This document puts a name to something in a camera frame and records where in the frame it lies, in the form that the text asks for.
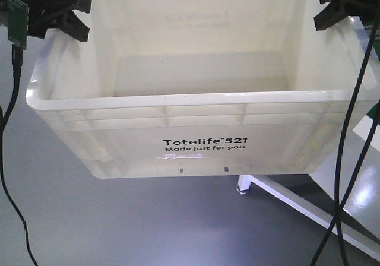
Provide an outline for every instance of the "green surface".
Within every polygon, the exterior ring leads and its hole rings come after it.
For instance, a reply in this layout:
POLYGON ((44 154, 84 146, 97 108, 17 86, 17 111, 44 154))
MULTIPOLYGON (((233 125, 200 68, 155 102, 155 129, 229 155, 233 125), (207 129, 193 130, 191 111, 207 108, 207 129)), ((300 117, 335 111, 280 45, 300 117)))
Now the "green surface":
POLYGON ((29 6, 20 0, 8 0, 8 39, 26 49, 29 6))

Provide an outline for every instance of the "gray floor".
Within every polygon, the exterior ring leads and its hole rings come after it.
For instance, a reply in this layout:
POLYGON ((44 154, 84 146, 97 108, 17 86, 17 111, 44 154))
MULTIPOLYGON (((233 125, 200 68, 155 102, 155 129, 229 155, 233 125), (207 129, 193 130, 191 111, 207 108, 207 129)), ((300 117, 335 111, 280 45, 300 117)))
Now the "gray floor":
MULTIPOLYGON (((19 102, 4 135, 8 188, 40 266, 308 265, 324 229, 237 177, 100 180, 25 102, 39 40, 29 40, 19 102)), ((10 43, 0 27, 0 103, 11 94, 10 43)), ((379 265, 348 246, 351 265, 379 265)), ((23 228, 0 192, 0 265, 32 265, 23 228)), ((331 239, 319 265, 341 265, 331 239)))

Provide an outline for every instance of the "plastic crate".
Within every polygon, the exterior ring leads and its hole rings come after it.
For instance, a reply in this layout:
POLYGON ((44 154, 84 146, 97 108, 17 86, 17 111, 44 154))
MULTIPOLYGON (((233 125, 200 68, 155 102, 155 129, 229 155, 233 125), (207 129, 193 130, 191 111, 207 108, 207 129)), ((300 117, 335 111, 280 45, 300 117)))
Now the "plastic crate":
MULTIPOLYGON (((98 178, 310 173, 337 146, 368 37, 318 0, 93 0, 26 99, 98 178)), ((351 127, 377 101, 371 57, 351 127)))

